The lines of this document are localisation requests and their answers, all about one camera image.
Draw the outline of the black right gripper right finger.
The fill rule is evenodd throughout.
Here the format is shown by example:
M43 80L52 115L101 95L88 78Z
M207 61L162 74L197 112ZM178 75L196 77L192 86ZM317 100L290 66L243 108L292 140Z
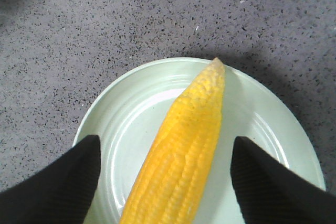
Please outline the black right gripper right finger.
M335 196L284 167L247 137L234 140L230 175L245 223L335 223Z

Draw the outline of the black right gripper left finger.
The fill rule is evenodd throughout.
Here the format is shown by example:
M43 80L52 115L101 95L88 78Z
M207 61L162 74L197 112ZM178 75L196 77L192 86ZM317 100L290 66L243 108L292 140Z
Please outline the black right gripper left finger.
M100 139L88 135L34 176L1 193L1 223L83 223L100 168Z

